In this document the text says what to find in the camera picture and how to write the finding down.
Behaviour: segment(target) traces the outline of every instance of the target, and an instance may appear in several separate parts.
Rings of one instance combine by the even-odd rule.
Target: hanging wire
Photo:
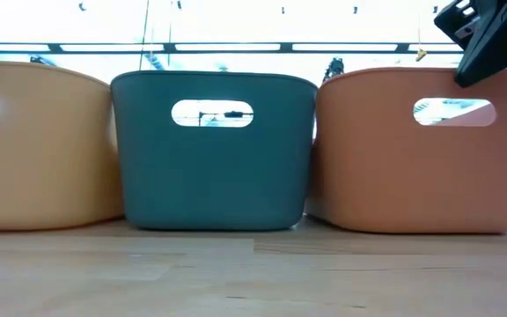
[[[422,49],[422,8],[418,9],[418,56],[415,58],[417,62],[420,62],[428,52]]]
[[[153,60],[154,60],[154,45],[153,45],[154,44],[154,20],[155,20],[154,17],[151,17],[151,31],[150,31],[151,39],[150,39],[150,42],[152,45],[150,45],[150,58],[149,58],[150,70],[153,66],[152,64],[153,64]]]
[[[177,8],[181,11],[181,1],[178,1],[177,2]],[[167,42],[168,43],[171,43],[172,42],[172,22],[173,22],[173,0],[172,0],[172,5],[170,5],[169,7],[169,34],[167,34]],[[172,63],[172,55],[171,54],[168,54],[167,55],[167,67],[169,68],[170,65]]]
[[[150,0],[146,1],[146,17],[144,17],[144,30],[142,37],[142,47],[140,50],[140,65],[138,66],[138,70],[142,70],[142,58],[144,56],[144,43],[146,42],[146,29],[148,28],[148,12],[150,9]]]

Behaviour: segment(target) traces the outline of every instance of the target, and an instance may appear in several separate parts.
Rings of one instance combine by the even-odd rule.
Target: ceiling
[[[408,42],[451,43],[433,24],[451,0],[0,0],[0,42]],[[109,82],[122,72],[151,69],[139,54],[42,55],[65,68]],[[333,57],[346,70],[417,65],[415,55],[159,54],[172,70],[283,73],[321,82]],[[0,54],[28,62],[29,54]],[[418,65],[454,66],[460,52],[428,55]]]

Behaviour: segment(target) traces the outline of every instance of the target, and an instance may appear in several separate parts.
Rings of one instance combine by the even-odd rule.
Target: dark teal bin
[[[126,217],[166,230],[275,230],[303,214],[317,87],[289,76],[135,71],[111,84]],[[180,126],[180,100],[238,100],[243,128]]]

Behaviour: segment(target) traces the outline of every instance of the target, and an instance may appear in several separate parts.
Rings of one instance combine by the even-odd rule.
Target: black object
[[[455,75],[461,87],[507,68],[507,0],[455,0],[434,23],[465,50]]]
[[[49,66],[56,66],[56,64],[44,57],[41,57],[41,56],[31,56],[31,59],[30,59],[30,62],[31,63],[41,63],[41,64],[44,64],[44,65],[49,65]]]
[[[224,118],[243,118],[244,113],[241,111],[230,111],[224,113]]]
[[[332,62],[327,66],[326,73],[322,83],[330,79],[331,77],[343,74],[343,60],[340,57],[334,57]]]

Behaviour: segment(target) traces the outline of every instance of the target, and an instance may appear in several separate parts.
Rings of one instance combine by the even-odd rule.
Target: black clip
[[[507,0],[455,0],[434,23],[465,50],[455,75],[461,87],[507,68]]]

